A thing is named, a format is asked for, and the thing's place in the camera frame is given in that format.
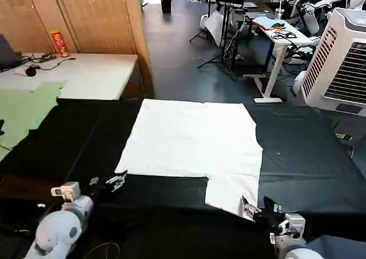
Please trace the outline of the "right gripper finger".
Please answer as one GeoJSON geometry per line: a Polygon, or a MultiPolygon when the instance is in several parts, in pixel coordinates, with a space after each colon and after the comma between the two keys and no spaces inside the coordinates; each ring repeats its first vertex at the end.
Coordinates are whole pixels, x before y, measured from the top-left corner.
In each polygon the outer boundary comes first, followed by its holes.
{"type": "Polygon", "coordinates": [[[250,204],[244,196],[241,196],[240,204],[241,204],[242,217],[246,218],[249,221],[255,222],[256,218],[262,213],[261,209],[250,204]]]}
{"type": "Polygon", "coordinates": [[[280,204],[276,203],[274,200],[267,196],[264,196],[263,200],[266,209],[271,210],[275,213],[282,213],[282,206],[280,204]]]}

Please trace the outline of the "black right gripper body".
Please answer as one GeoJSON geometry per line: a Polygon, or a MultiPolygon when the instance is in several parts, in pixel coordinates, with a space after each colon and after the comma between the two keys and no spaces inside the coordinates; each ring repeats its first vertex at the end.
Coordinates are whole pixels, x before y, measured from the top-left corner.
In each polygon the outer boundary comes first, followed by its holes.
{"type": "Polygon", "coordinates": [[[267,232],[279,233],[282,232],[282,229],[279,229],[279,225],[285,220],[285,214],[273,211],[262,211],[255,213],[253,215],[253,220],[267,232]]]}

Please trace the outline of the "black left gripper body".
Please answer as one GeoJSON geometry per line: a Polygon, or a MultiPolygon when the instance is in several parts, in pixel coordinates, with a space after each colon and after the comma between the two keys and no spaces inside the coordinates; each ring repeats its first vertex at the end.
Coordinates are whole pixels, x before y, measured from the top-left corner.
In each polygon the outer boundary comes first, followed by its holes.
{"type": "Polygon", "coordinates": [[[113,187],[105,183],[88,185],[85,189],[85,195],[92,200],[93,205],[97,205],[103,199],[106,199],[112,193],[112,190],[113,187]]]}

